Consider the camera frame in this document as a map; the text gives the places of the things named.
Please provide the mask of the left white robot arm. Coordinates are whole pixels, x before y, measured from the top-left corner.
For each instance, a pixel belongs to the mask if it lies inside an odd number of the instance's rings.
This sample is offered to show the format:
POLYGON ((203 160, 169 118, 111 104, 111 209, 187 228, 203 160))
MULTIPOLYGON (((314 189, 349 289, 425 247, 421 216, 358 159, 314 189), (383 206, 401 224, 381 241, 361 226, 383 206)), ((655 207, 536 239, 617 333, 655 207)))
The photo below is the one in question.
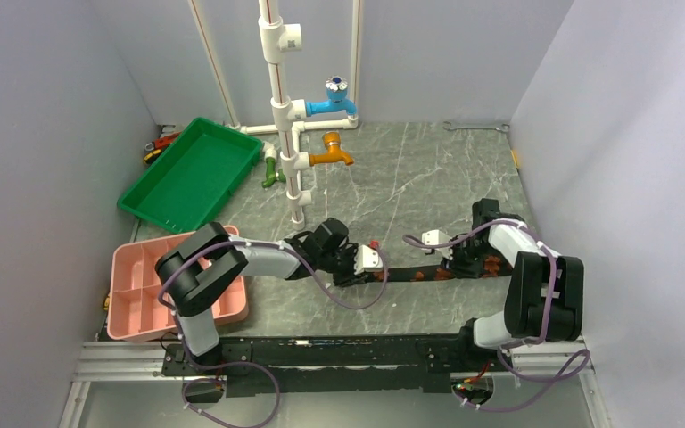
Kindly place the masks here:
POLYGON ((328 218, 315 230, 279 241, 250 240, 210 222, 155 262, 161 280, 159 299, 169 308, 184 337, 186 363, 200 375, 221 361, 213 305, 240 276, 270 276, 294 281, 326 272, 335 280, 360 279, 384 271, 380 253, 352 243, 349 230, 328 218))

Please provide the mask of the dark floral necktie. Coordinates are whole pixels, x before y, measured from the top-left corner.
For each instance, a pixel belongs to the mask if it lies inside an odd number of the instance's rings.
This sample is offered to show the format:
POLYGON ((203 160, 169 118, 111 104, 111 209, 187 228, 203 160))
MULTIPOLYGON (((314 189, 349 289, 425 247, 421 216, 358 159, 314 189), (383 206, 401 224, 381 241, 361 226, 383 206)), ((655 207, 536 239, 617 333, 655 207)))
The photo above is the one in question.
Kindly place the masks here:
MULTIPOLYGON (((456 278, 446 268, 444 259, 438 265, 426 265, 418 267, 391 267, 388 270, 388 281, 393 283, 406 282, 437 282, 451 279, 470 279, 456 278)), ((491 255, 486 261, 485 266, 493 273, 490 277, 510 276, 513 270, 511 264, 501 256, 491 255)))

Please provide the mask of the red handled pliers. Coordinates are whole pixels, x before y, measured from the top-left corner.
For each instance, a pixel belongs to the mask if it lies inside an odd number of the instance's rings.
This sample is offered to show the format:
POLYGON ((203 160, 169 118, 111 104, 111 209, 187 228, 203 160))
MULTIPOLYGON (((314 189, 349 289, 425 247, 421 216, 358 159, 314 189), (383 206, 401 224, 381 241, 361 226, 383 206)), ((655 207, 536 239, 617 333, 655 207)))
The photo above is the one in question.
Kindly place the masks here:
POLYGON ((162 136, 156 140, 147 143, 144 146, 143 163, 146 166, 152 165, 163 152, 172 145, 179 137, 180 132, 162 136))

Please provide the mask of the blue faucet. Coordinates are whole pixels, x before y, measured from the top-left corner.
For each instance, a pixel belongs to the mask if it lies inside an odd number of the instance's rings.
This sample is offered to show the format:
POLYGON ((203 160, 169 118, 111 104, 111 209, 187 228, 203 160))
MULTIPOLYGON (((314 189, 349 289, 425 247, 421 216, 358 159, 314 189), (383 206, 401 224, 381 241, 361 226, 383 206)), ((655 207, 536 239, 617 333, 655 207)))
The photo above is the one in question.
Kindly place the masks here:
POLYGON ((356 116, 358 108, 349 96, 349 83, 341 76, 332 76, 325 82, 327 99, 323 102, 306 102, 306 116, 345 111, 348 116, 356 116))

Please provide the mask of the silver wrench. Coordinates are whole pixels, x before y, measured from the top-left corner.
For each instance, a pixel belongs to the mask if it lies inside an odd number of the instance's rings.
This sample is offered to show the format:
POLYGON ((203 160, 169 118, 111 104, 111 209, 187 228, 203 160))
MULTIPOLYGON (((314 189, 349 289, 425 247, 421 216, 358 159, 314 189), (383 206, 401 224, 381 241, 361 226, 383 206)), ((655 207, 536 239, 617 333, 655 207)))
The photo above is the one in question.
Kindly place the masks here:
POLYGON ((473 124, 473 123, 459 123, 454 121, 443 121, 442 126, 448 131, 458 131, 458 130, 491 130, 497 131, 503 134, 507 134, 510 130, 510 126, 505 123, 490 123, 490 124, 473 124))

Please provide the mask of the pink compartment organizer box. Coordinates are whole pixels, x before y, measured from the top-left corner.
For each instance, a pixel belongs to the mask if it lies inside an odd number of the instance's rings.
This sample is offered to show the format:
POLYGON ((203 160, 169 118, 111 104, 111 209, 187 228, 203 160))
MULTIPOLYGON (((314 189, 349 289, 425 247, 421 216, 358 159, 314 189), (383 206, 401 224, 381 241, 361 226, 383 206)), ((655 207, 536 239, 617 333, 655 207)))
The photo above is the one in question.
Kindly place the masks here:
POLYGON ((244 278, 237 277, 204 312, 195 317, 173 316, 158 301, 162 280, 155 272, 156 262, 192 234, 169 235, 120 246, 113 254, 107 333, 113 340, 148 342, 176 331, 183 321, 187 333, 204 333, 208 318, 214 325, 235 323, 248 315, 244 278))

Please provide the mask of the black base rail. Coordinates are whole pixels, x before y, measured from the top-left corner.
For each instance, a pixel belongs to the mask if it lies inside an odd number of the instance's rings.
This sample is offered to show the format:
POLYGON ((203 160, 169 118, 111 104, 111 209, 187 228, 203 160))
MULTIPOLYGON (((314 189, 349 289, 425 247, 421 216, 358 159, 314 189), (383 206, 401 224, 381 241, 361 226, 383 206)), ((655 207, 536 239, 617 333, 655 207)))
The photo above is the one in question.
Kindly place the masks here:
POLYGON ((218 375, 229 398, 261 393, 396 391, 449 393, 464 378, 488 380, 505 368, 471 333, 224 337, 221 355, 198 369, 184 348, 165 349, 161 373, 188 379, 218 375))

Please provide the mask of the orange faucet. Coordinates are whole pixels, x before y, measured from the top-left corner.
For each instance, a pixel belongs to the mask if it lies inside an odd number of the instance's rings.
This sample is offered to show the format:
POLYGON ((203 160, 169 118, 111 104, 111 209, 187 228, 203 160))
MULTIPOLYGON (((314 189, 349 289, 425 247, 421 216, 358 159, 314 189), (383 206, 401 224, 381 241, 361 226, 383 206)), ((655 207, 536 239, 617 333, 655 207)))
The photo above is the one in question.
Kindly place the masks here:
POLYGON ((338 131, 328 131, 322 135, 322 142, 326 149, 321 154, 310 154, 309 164, 311 167, 320 164, 342 162, 345 166, 354 164, 352 156, 342 149, 342 138, 338 131))

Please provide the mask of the green plastic tray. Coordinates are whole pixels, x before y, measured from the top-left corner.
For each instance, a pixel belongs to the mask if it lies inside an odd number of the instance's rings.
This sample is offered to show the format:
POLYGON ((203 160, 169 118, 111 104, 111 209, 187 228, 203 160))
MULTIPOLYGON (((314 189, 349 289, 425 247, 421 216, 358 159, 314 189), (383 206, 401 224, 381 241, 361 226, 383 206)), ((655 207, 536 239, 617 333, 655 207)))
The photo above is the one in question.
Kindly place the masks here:
POLYGON ((173 234, 212 221, 260 162, 263 142, 196 118, 118 199, 121 210, 173 234))

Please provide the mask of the white pvc pipe assembly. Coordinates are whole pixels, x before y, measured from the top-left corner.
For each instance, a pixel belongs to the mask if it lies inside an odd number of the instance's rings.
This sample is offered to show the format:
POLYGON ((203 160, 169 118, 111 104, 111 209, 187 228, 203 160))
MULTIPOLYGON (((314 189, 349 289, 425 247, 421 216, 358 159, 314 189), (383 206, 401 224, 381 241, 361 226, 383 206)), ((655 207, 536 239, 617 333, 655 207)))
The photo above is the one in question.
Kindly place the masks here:
MULTIPOLYGON (((304 190, 301 173, 313 169, 309 155, 300 148, 300 135, 307 129, 340 131, 353 129, 359 124, 359 115, 348 116, 338 111, 314 116, 306 116, 303 99, 293 99, 286 83, 285 55, 302 49, 301 26, 284 22, 278 10, 277 1, 260 1, 258 27, 263 57, 268 66, 271 88, 270 105, 274 125, 271 129, 278 134, 279 161, 284 171, 285 196, 288 200, 293 228, 297 231, 305 227, 303 209, 312 203, 312 193, 304 190)), ((354 102, 354 87, 349 83, 349 98, 354 102)))

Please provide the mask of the aluminium frame rail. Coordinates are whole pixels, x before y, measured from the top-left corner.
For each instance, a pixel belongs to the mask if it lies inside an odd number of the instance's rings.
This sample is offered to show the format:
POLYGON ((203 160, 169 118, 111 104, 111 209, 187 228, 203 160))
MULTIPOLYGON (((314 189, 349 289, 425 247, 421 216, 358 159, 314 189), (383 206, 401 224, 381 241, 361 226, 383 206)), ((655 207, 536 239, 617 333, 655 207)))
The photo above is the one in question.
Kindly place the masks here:
MULTIPOLYGON (((419 389, 437 393, 445 377, 474 375, 447 360, 448 340, 425 337, 359 337, 337 340, 289 340, 280 337, 227 338, 226 355, 246 357, 275 372, 285 391, 309 391, 310 381, 301 375, 377 375, 374 388, 385 382, 395 389, 419 389)), ((60 425, 78 426, 80 409, 91 383, 186 382, 198 378, 181 355, 181 345, 160 348, 154 343, 87 342, 80 352, 72 377, 70 396, 60 425)))

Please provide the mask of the green faucet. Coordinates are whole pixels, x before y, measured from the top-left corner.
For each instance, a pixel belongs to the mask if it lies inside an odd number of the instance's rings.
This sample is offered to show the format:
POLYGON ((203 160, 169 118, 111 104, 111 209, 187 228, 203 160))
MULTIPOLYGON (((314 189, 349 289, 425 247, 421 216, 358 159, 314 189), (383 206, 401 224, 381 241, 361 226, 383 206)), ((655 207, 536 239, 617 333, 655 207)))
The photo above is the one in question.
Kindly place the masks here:
POLYGON ((267 189, 277 182, 285 183, 286 177, 284 171, 281 169, 279 152, 276 148, 272 144, 264 144, 262 153, 266 171, 261 186, 267 189))

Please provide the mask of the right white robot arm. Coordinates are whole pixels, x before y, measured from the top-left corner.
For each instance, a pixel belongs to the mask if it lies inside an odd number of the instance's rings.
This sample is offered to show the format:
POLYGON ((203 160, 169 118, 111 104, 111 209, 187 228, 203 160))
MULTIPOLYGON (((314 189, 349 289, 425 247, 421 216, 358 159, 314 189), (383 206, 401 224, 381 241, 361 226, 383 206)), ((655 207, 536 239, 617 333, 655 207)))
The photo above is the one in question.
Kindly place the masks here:
POLYGON ((455 348, 458 363, 476 370, 492 349, 576 340, 583 319, 583 262, 563 256, 532 236, 524 219, 483 198, 472 205, 472 228, 450 247, 443 264, 455 278, 507 276, 503 309, 467 322, 470 337, 455 348))

